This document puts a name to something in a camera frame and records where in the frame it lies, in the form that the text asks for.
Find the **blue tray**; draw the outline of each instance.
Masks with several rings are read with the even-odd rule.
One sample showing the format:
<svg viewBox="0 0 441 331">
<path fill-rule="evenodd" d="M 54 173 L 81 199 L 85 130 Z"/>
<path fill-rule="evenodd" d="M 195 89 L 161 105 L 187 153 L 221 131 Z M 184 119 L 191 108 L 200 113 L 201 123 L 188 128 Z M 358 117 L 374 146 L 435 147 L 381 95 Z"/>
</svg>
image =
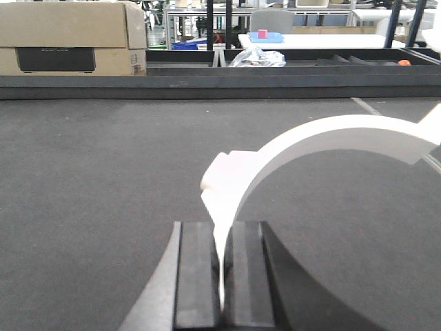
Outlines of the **blue tray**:
<svg viewBox="0 0 441 331">
<path fill-rule="evenodd" d="M 283 36 L 278 32 L 268 32 L 268 38 L 258 38 L 257 32 L 248 32 L 253 43 L 282 43 Z"/>
</svg>

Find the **black pole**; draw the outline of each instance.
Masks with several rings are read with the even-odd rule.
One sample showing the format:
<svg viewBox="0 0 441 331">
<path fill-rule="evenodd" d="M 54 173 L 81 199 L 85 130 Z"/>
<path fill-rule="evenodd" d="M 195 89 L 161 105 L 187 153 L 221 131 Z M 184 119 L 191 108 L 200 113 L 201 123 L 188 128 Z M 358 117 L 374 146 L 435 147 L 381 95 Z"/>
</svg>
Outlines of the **black pole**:
<svg viewBox="0 0 441 331">
<path fill-rule="evenodd" d="M 395 29 L 397 28 L 398 17 L 400 16 L 402 0 L 395 0 L 393 2 L 391 17 L 389 18 L 389 26 L 387 27 L 386 40 L 384 41 L 384 48 L 391 48 L 393 37 L 395 36 Z"/>
<path fill-rule="evenodd" d="M 232 16 L 233 16 L 233 1 L 227 0 L 226 9 L 226 22 L 225 22 L 225 48 L 228 50 L 232 47 Z"/>
<path fill-rule="evenodd" d="M 418 0 L 415 14 L 413 14 L 413 21 L 409 31 L 409 36 L 406 40 L 406 47 L 413 47 L 415 43 L 416 35 L 418 33 L 418 29 L 420 28 L 422 15 L 424 14 L 424 9 L 426 8 L 426 2 L 427 0 Z"/>
<path fill-rule="evenodd" d="M 213 50 L 213 0 L 207 0 L 207 50 Z"/>
</svg>

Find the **chair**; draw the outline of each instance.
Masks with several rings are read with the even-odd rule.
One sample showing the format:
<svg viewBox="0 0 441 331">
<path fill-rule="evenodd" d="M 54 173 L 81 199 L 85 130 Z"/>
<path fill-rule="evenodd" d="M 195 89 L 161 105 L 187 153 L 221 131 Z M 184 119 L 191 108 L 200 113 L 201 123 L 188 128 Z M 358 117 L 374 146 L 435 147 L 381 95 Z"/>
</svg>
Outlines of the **chair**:
<svg viewBox="0 0 441 331">
<path fill-rule="evenodd" d="M 251 15 L 249 30 L 256 32 L 260 29 L 281 34 L 292 33 L 294 15 L 287 10 L 268 9 L 257 10 Z"/>
</svg>

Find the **red object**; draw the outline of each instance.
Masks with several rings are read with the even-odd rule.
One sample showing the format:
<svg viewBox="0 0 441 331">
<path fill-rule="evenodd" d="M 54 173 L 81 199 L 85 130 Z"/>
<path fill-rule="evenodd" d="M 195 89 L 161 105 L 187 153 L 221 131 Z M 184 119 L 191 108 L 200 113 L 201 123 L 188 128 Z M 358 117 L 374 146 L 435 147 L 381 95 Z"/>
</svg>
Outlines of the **red object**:
<svg viewBox="0 0 441 331">
<path fill-rule="evenodd" d="M 266 39 L 266 38 L 268 38 L 268 30 L 257 30 L 257 37 L 259 39 Z"/>
<path fill-rule="evenodd" d="M 410 66 L 411 62 L 409 60 L 399 60 L 398 64 L 400 66 Z"/>
</svg>

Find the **black label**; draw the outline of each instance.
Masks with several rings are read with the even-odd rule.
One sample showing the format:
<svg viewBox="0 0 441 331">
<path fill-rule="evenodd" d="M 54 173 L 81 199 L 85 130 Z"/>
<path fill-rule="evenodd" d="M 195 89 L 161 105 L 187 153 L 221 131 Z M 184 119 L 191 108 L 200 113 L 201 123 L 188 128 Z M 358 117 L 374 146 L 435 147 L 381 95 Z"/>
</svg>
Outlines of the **black label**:
<svg viewBox="0 0 441 331">
<path fill-rule="evenodd" d="M 23 72 L 95 70 L 94 49 L 91 47 L 17 47 L 16 50 Z"/>
</svg>

